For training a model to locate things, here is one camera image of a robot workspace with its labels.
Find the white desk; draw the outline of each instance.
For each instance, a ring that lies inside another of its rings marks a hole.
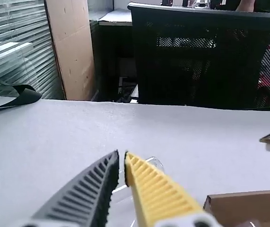
[[[98,20],[102,26],[132,26],[131,11],[116,9]]]
[[[270,112],[55,100],[0,112],[0,227],[114,149],[156,156],[200,204],[270,190],[270,151],[258,141],[268,133]]]
[[[115,10],[99,19],[102,26],[132,26],[131,11],[127,9],[130,2],[160,5],[162,0],[115,0]],[[183,0],[174,0],[173,6],[182,6]]]

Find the cardboard panel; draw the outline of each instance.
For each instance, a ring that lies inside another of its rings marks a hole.
[[[270,191],[209,195],[204,209],[225,227],[235,227],[248,220],[258,220],[268,226]]]
[[[68,100],[90,100],[94,58],[87,0],[46,0]]]

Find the wall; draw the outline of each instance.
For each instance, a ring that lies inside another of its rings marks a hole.
[[[151,5],[160,5],[162,0],[114,0],[115,9],[127,9],[130,2],[145,3]],[[183,0],[174,0],[174,6],[182,6]]]
[[[94,57],[87,0],[45,0],[68,100],[94,94]]]

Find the black office chair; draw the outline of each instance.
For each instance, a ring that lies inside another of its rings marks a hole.
[[[270,13],[128,8],[139,103],[270,107]]]

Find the white table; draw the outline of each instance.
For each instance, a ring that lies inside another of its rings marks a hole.
[[[132,26],[131,11],[116,9],[98,20],[101,26]]]
[[[270,146],[258,141],[268,133],[270,112],[55,100],[0,112],[0,227],[115,149],[156,156],[201,205],[270,190]]]
[[[115,0],[115,10],[99,19],[102,26],[132,26],[131,11],[127,9],[130,2],[160,5],[162,0]],[[173,6],[182,6],[183,0],[174,0]]]

